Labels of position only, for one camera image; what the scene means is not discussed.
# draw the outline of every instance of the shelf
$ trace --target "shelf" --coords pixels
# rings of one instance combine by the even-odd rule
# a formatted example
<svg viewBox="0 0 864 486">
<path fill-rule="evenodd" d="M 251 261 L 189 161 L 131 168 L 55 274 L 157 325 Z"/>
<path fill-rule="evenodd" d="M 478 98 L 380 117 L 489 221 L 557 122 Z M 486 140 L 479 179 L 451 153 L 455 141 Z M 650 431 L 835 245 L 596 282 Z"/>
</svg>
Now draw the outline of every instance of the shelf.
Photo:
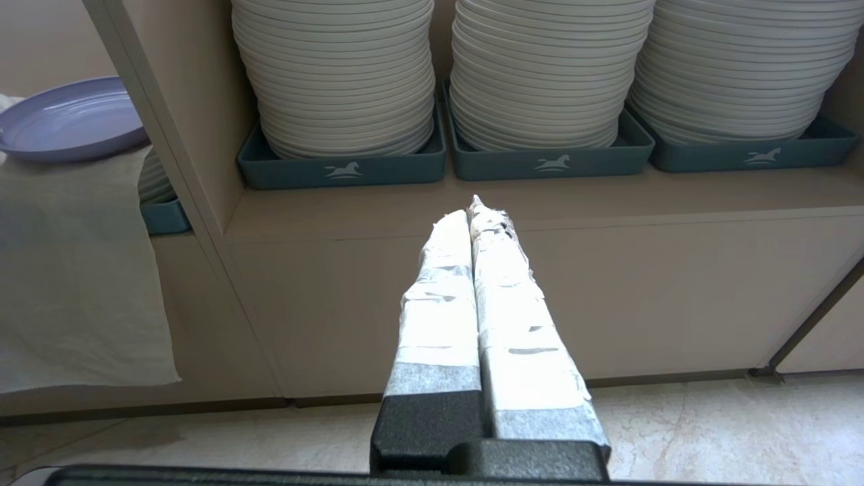
<svg viewBox="0 0 864 486">
<path fill-rule="evenodd" d="M 425 236 L 477 194 L 517 229 L 683 224 L 864 214 L 864 179 L 849 169 L 784 169 L 434 184 L 247 189 L 231 243 Z"/>
</svg>

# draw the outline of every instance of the white horse logo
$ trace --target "white horse logo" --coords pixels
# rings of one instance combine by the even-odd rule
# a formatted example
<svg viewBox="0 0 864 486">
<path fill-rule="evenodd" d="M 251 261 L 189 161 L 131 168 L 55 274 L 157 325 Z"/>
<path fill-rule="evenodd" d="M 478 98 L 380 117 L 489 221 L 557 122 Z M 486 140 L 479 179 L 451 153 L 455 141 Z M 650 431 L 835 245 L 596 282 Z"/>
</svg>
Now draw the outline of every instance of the white horse logo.
<svg viewBox="0 0 864 486">
<path fill-rule="evenodd" d="M 768 165 L 772 162 L 777 162 L 777 159 L 775 157 L 777 156 L 778 153 L 780 153 L 781 150 L 782 149 L 780 149 L 780 147 L 778 147 L 778 148 L 776 148 L 776 149 L 774 149 L 774 150 L 772 150 L 766 154 L 760 154 L 758 152 L 750 152 L 747 155 L 751 156 L 751 157 L 748 158 L 747 160 L 745 160 L 744 162 L 747 165 Z"/>
<path fill-rule="evenodd" d="M 537 172 L 563 172 L 564 170 L 570 169 L 567 165 L 567 162 L 570 161 L 570 155 L 568 154 L 564 154 L 556 160 L 546 160 L 541 158 L 537 159 L 537 161 L 542 162 L 542 164 L 534 168 Z"/>
<path fill-rule="evenodd" d="M 331 179 L 356 179 L 363 174 L 360 174 L 357 169 L 360 168 L 360 164 L 356 162 L 349 162 L 345 167 L 335 167 L 333 165 L 328 165 L 324 169 L 330 169 L 333 172 L 326 175 Z"/>
</svg>

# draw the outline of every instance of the cabinet door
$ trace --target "cabinet door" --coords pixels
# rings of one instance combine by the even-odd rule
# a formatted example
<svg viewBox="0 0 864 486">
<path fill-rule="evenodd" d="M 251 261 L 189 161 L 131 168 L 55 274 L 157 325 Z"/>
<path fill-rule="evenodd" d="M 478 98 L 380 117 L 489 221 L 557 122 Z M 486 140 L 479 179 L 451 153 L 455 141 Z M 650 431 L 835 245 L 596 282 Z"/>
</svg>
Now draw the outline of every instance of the cabinet door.
<svg viewBox="0 0 864 486">
<path fill-rule="evenodd" d="M 163 387 L 51 387 L 0 395 L 0 415 L 240 400 L 278 395 L 230 288 L 191 234 L 152 240 L 177 372 Z"/>
<path fill-rule="evenodd" d="M 519 238 L 576 364 L 589 379 L 611 378 L 759 366 L 856 261 L 864 217 Z M 291 396 L 384 390 L 423 242 L 232 247 Z"/>
<path fill-rule="evenodd" d="M 381 393 L 424 238 L 238 244 L 258 327 L 292 397 Z"/>
<path fill-rule="evenodd" d="M 763 365 L 857 261 L 864 218 L 519 237 L 563 340 L 592 379 Z"/>
<path fill-rule="evenodd" d="M 864 368 L 864 279 L 777 366 L 780 373 Z"/>
</svg>

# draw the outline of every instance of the tiled floor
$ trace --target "tiled floor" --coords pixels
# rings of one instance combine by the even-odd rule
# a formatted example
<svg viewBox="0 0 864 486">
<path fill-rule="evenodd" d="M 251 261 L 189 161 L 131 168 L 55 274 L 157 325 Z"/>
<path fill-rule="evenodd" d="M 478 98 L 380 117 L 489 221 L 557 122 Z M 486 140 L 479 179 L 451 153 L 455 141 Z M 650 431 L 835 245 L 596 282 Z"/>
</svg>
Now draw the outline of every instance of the tiled floor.
<svg viewBox="0 0 864 486">
<path fill-rule="evenodd" d="M 594 390 L 615 479 L 864 484 L 864 375 Z M 375 405 L 0 429 L 0 485 L 42 465 L 364 471 Z"/>
</svg>

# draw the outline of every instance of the stack of white plates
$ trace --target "stack of white plates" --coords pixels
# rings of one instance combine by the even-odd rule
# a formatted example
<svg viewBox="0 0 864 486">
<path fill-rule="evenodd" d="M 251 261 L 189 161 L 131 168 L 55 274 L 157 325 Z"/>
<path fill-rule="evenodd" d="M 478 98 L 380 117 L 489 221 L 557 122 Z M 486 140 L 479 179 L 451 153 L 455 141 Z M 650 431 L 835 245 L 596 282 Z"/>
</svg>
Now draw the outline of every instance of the stack of white plates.
<svg viewBox="0 0 864 486">
<path fill-rule="evenodd" d="M 862 22 L 864 0 L 658 0 L 630 100 L 680 144 L 800 137 Z"/>
<path fill-rule="evenodd" d="M 277 155 L 402 155 L 426 144 L 433 0 L 233 5 L 234 39 Z"/>
<path fill-rule="evenodd" d="M 144 166 L 138 177 L 138 198 L 142 205 L 159 204 L 177 198 L 168 174 L 162 168 L 162 161 L 153 150 L 144 159 Z"/>
<path fill-rule="evenodd" d="M 654 0 L 459 0 L 451 106 L 482 150 L 605 147 Z"/>
</svg>

